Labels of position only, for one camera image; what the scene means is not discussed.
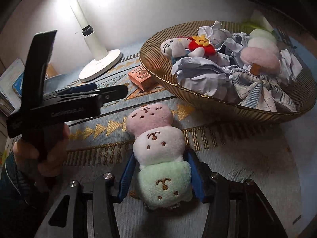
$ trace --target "orange box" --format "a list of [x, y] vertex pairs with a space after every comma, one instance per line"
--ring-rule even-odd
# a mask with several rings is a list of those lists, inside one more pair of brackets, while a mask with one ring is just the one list
[[156, 81], [151, 77], [151, 75], [148, 73], [146, 69], [144, 69], [142, 65], [128, 72], [128, 77], [135, 85], [137, 85], [143, 91], [145, 91], [146, 89], [148, 89], [156, 83]]

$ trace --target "sleeve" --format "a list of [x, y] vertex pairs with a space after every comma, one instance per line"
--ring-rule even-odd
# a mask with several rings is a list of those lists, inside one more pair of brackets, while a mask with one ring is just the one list
[[15, 164], [13, 153], [5, 161], [0, 180], [0, 233], [3, 237], [34, 237], [42, 221], [47, 194], [38, 192]]

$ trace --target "golden basket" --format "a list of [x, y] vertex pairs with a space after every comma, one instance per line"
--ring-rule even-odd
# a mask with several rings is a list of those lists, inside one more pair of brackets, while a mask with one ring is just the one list
[[[240, 24], [222, 21], [222, 27], [231, 33], [244, 32], [249, 34], [253, 28]], [[300, 60], [303, 69], [297, 82], [281, 87], [293, 100], [296, 113], [276, 113], [234, 105], [222, 100], [199, 94], [177, 84], [176, 76], [171, 74], [172, 63], [160, 51], [160, 45], [167, 39], [179, 36], [197, 35], [201, 26], [212, 26], [214, 21], [192, 21], [166, 28], [148, 39], [140, 50], [140, 61], [151, 76], [165, 89], [176, 97], [191, 104], [193, 107], [215, 113], [226, 120], [251, 121], [252, 123], [281, 123], [295, 119], [309, 111], [316, 102], [316, 82], [310, 70]]]

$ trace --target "desk lamp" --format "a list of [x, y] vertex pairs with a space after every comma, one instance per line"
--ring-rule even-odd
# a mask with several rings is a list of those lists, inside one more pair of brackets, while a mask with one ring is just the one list
[[78, 0], [68, 0], [68, 2], [82, 28], [82, 33], [85, 36], [84, 40], [94, 57], [94, 60], [88, 63], [79, 74], [79, 78], [82, 82], [88, 82], [104, 74], [108, 69], [114, 66], [121, 58], [122, 53], [119, 49], [107, 51], [100, 43], [96, 31], [89, 25]]

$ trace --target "person's hand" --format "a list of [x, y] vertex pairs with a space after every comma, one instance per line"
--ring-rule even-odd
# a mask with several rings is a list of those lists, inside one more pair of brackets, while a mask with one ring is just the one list
[[[56, 143], [55, 147], [47, 154], [47, 159], [38, 164], [38, 170], [44, 177], [54, 177], [61, 173], [63, 162], [66, 160], [66, 147], [69, 139], [69, 127], [64, 124], [63, 140]], [[20, 139], [13, 145], [13, 153], [17, 167], [22, 165], [25, 159], [37, 159], [38, 150], [30, 143]]]

